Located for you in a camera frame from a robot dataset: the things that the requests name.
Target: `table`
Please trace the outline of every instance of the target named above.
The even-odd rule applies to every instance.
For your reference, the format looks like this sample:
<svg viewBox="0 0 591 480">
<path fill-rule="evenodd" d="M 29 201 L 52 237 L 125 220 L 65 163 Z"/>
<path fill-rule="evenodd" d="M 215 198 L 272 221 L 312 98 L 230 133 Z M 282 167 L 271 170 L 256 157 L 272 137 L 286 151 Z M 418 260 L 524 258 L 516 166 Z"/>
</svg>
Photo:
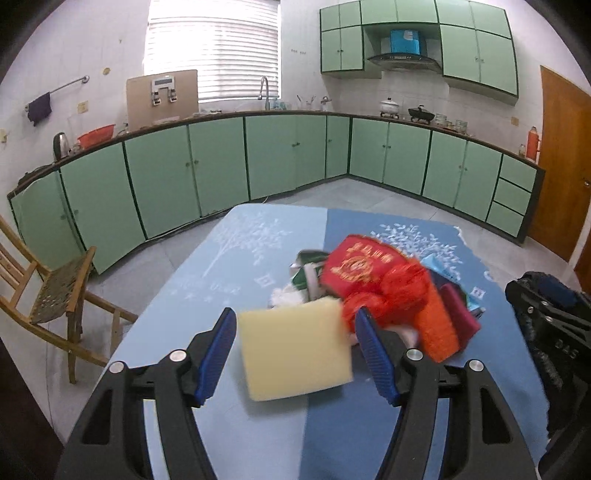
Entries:
<svg viewBox="0 0 591 480">
<path fill-rule="evenodd" d="M 349 210 L 247 204 L 233 208 L 140 316 L 113 355 L 130 367 L 158 362 L 209 330 L 225 306 L 264 308 L 289 265 L 306 248 L 332 250 L 349 233 L 373 235 L 408 254 L 436 253 L 486 307 L 481 331 L 449 363 L 481 359 L 499 385 L 537 463 L 546 445 L 540 379 L 511 306 L 459 229 L 438 222 Z M 379 469 L 398 415 L 378 395 L 358 351 L 355 381 L 300 397 L 254 402 L 242 366 L 239 332 L 214 396 L 194 410 L 220 480 L 363 480 Z M 440 400 L 425 478 L 436 479 L 447 412 Z M 154 478 L 167 479 L 154 403 L 144 403 Z"/>
</svg>

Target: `bottle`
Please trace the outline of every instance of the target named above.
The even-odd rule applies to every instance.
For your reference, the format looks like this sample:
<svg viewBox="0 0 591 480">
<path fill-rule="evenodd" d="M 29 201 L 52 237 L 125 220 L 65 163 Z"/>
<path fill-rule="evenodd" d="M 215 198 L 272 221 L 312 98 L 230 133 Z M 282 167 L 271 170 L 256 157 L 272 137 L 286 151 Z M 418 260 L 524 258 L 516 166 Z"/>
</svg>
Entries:
<svg viewBox="0 0 591 480">
<path fill-rule="evenodd" d="M 527 149 L 525 151 L 526 158 L 533 160 L 534 162 L 538 158 L 538 146 L 540 144 L 540 136 L 535 127 L 531 127 L 530 132 L 527 134 Z"/>
</svg>

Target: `electric kettle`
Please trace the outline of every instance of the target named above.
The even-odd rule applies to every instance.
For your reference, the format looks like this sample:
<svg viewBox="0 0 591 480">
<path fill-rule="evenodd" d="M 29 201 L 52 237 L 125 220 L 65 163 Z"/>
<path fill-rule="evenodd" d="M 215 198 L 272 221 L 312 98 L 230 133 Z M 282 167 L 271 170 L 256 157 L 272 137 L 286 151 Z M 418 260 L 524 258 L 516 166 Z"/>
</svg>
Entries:
<svg viewBox="0 0 591 480">
<path fill-rule="evenodd" d="M 53 157 L 54 161 L 60 161 L 62 158 L 68 156 L 68 150 L 70 149 L 70 143 L 64 132 L 59 132 L 53 137 Z"/>
</svg>

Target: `red cloth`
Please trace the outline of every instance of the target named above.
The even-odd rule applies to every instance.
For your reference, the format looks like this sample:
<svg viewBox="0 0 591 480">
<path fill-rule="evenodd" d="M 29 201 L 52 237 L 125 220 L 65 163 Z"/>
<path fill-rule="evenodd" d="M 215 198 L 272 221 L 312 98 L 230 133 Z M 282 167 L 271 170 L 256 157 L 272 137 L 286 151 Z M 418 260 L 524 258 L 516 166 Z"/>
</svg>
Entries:
<svg viewBox="0 0 591 480">
<path fill-rule="evenodd" d="M 452 320 L 460 348 L 464 350 L 468 341 L 480 330 L 480 323 L 472 316 L 459 296 L 457 290 L 450 283 L 439 289 L 439 295 Z"/>
</svg>

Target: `faucet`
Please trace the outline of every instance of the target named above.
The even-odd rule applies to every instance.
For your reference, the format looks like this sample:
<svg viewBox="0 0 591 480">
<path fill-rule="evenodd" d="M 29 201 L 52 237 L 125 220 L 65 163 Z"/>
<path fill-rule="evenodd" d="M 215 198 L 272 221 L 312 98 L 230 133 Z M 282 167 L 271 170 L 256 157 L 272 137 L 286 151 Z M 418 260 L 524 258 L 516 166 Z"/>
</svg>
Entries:
<svg viewBox="0 0 591 480">
<path fill-rule="evenodd" d="M 259 92 L 258 99 L 262 100 L 262 86 L 267 84 L 267 99 L 265 100 L 265 110 L 271 110 L 271 104 L 269 103 L 269 79 L 264 75 L 261 77 L 261 91 Z"/>
</svg>

